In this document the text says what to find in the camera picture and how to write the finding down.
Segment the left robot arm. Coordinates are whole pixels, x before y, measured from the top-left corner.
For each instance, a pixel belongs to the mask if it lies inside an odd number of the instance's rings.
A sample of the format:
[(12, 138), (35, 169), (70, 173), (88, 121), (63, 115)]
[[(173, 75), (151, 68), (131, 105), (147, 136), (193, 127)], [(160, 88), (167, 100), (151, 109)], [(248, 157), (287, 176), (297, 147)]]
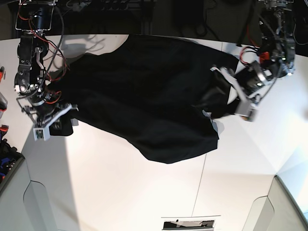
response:
[(243, 47), (238, 60), (243, 66), (235, 72), (226, 65), (212, 68), (215, 86), (208, 95), (210, 105), (243, 115), (255, 108), (277, 79), (294, 72), (295, 24), (289, 0), (266, 0), (259, 14), (260, 46)]

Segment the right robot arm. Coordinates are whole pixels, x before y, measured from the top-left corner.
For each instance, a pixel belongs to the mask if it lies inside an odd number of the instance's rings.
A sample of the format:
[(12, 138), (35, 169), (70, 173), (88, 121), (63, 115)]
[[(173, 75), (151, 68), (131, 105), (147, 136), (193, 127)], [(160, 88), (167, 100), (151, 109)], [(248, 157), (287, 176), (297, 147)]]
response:
[(14, 90), (28, 105), (20, 108), (41, 129), (47, 127), (54, 134), (69, 133), (72, 124), (67, 113), (73, 109), (61, 101), (62, 92), (52, 90), (51, 84), (58, 82), (67, 73), (69, 66), (57, 44), (47, 39), (45, 31), (51, 29), (53, 14), (57, 13), (63, 23), (60, 9), (54, 0), (21, 0), (16, 19), (16, 29), (23, 34), (17, 47), (19, 59), (14, 78)]

